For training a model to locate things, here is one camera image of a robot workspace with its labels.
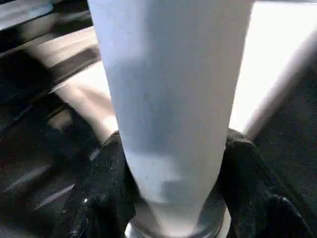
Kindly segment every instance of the metal pole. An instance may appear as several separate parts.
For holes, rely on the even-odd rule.
[[[250,0],[88,0],[151,237],[214,237]]]

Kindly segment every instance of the white pole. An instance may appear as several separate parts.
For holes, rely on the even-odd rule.
[[[88,2],[126,159],[147,204],[135,224],[153,237],[217,230],[221,197],[205,201],[221,165],[252,1]]]

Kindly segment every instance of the white surface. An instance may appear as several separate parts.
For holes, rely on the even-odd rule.
[[[295,83],[316,46],[317,4],[254,4],[230,127],[253,137]]]

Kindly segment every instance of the metal base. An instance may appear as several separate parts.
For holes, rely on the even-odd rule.
[[[215,236],[207,235],[203,238],[226,238],[230,229],[230,223],[231,223],[231,217],[228,211],[228,208],[226,208],[224,216],[223,216],[223,222],[219,229],[218,234]],[[136,226],[134,226],[131,222],[127,225],[127,228],[125,230],[125,236],[126,238],[154,238],[150,237],[147,234],[143,233],[140,229],[138,229]]]

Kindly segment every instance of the white cylinder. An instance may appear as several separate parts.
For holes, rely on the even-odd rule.
[[[223,216],[221,198],[205,202],[221,165],[252,1],[88,2],[127,163],[146,202],[138,225],[171,238],[212,227]],[[203,206],[211,224],[200,219]]]

